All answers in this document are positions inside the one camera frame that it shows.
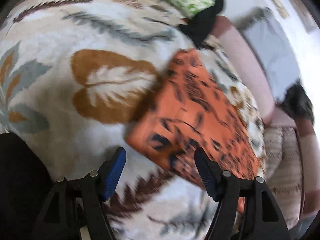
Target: orange patterned fabric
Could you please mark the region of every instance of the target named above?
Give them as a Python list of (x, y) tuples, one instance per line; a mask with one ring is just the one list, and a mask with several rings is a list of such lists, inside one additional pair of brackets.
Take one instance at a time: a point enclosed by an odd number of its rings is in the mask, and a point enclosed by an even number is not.
[[(175, 55), (164, 87), (127, 142), (163, 169), (200, 187), (204, 186), (193, 160), (197, 147), (240, 178), (253, 179), (259, 167), (236, 109), (195, 49)], [(243, 208), (241, 200), (238, 210)]]

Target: leaf-patterned blanket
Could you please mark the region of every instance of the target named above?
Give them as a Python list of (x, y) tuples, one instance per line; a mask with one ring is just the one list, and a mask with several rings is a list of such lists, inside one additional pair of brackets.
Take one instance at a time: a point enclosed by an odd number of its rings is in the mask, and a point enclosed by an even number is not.
[[(205, 191), (162, 171), (124, 141), (179, 49), (193, 48), (164, 0), (25, 0), (0, 29), (0, 122), (52, 179), (98, 169), (118, 146), (127, 163), (104, 204), (118, 239), (203, 239), (215, 213)], [(264, 160), (256, 103), (219, 44), (199, 51)]]

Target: gray fabric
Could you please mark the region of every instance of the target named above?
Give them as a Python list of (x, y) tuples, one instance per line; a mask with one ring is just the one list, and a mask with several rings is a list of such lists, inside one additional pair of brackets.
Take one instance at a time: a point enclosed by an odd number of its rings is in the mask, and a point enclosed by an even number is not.
[(280, 23), (270, 8), (264, 8), (240, 31), (260, 61), (275, 101), (282, 103), (300, 70)]

